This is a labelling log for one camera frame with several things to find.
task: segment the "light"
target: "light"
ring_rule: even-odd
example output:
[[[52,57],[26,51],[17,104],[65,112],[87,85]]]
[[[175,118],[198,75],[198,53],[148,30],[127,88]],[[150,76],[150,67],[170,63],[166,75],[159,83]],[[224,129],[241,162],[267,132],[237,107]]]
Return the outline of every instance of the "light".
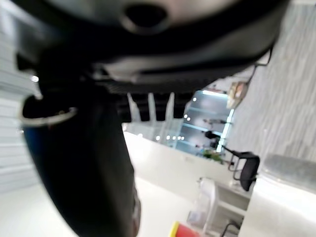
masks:
[[[231,110],[228,117],[227,117],[226,124],[224,126],[224,130],[223,130],[222,135],[221,135],[221,139],[220,139],[218,146],[216,148],[216,152],[221,152],[221,150],[222,150],[222,145],[224,145],[224,141],[225,141],[225,138],[227,136],[229,126],[231,125],[230,122],[232,121],[233,114],[234,114],[234,110]]]
[[[204,95],[213,95],[213,96],[218,96],[218,97],[222,97],[222,98],[227,98],[226,94],[217,93],[217,92],[213,92],[213,91],[209,91],[209,90],[204,90],[204,91],[202,91],[202,93]]]
[[[32,82],[38,82],[39,81],[39,78],[37,76],[32,76],[31,77],[31,81]]]

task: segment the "white desk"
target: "white desk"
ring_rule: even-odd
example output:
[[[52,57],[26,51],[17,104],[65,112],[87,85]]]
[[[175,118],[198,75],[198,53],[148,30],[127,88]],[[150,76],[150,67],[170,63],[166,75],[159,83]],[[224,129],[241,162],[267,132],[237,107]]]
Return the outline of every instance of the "white desk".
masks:
[[[42,185],[0,196],[1,237],[76,237]]]
[[[316,164],[271,157],[266,160],[239,237],[316,236]]]

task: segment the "desk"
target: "desk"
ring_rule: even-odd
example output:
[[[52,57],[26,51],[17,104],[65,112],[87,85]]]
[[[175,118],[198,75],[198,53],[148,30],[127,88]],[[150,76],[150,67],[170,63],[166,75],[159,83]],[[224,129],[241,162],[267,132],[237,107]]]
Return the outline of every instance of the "desk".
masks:
[[[0,236],[77,237],[41,184],[0,196]]]
[[[230,219],[241,218],[246,215],[246,210],[249,202],[249,197],[243,195],[235,190],[230,189],[224,185],[219,185],[215,181],[207,178],[203,178],[200,183],[200,192],[208,197],[209,204],[207,209],[206,221],[203,226],[202,234],[215,233],[218,232],[212,226],[217,219],[217,214],[219,214],[218,209],[223,208],[224,210],[231,213]],[[221,224],[222,228],[220,232],[224,229],[229,218],[223,219]]]
[[[315,184],[315,163],[268,158],[257,178],[239,237],[316,236]]]

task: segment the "person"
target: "person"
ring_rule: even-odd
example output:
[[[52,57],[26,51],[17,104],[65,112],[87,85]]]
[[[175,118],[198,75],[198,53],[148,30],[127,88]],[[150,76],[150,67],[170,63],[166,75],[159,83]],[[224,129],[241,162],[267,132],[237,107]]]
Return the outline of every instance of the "person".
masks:
[[[225,120],[222,119],[215,119],[215,118],[210,118],[210,119],[203,119],[203,122],[208,123],[209,125],[211,125],[211,127],[213,127],[214,123],[219,123],[219,124],[227,124],[230,122],[226,122]]]
[[[221,136],[217,135],[217,134],[214,134],[213,131],[202,131],[202,133],[204,133],[205,137],[207,137],[208,139],[214,139],[214,138],[217,138],[217,139],[220,139]]]

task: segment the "white floor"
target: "white floor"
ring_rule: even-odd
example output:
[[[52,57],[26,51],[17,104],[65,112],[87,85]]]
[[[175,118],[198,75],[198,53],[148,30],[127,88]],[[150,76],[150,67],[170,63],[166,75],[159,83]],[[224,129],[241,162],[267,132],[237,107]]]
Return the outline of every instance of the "white floor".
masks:
[[[228,147],[316,161],[316,14],[290,7],[268,67],[259,67],[234,114]]]

